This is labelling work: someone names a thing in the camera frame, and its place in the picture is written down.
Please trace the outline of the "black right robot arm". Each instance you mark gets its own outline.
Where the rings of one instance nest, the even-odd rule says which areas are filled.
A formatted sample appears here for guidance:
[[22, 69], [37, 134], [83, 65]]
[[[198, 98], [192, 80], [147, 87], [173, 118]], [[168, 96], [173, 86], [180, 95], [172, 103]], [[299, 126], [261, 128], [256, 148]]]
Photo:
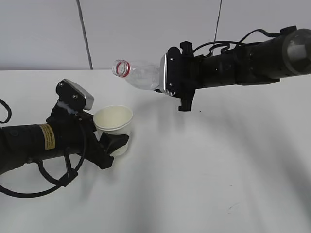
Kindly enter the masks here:
[[219, 55], [194, 56], [192, 43], [180, 44], [182, 53], [181, 112], [191, 111], [197, 89], [229, 85], [265, 85], [280, 79], [307, 75], [311, 72], [311, 31], [286, 27], [279, 33], [260, 33], [269, 37], [262, 42], [219, 41], [208, 43], [211, 49], [221, 48]]

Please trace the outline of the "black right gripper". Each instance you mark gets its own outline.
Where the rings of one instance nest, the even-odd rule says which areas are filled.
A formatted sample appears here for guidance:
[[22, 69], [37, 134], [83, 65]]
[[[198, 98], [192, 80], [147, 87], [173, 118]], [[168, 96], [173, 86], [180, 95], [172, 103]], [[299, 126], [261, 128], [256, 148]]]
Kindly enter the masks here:
[[199, 63], [204, 56], [194, 56], [192, 43], [189, 41], [181, 42], [180, 48], [182, 52], [180, 58], [180, 106], [178, 106], [178, 111], [190, 112], [195, 90], [201, 86], [198, 73]]

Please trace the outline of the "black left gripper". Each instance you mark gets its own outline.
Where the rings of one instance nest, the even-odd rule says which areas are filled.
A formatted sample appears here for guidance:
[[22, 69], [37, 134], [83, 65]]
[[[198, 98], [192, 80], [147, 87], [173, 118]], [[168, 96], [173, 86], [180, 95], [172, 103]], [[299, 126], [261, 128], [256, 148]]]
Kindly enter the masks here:
[[55, 148], [50, 153], [60, 156], [63, 151], [69, 154], [85, 153], [85, 159], [100, 169], [112, 166], [111, 155], [123, 155], [128, 148], [129, 136], [126, 134], [102, 133], [95, 135], [93, 115], [80, 111], [69, 114], [65, 108], [55, 105], [47, 118], [55, 137]]

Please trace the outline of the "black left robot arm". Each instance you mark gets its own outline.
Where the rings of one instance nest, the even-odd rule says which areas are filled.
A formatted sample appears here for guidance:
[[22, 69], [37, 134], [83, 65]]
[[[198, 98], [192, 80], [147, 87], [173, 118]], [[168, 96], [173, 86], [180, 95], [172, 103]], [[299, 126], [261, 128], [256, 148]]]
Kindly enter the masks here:
[[93, 115], [69, 114], [55, 106], [45, 124], [8, 126], [0, 129], [0, 172], [19, 168], [31, 160], [78, 154], [100, 169], [112, 166], [112, 153], [126, 145], [129, 136], [102, 133], [95, 136]]

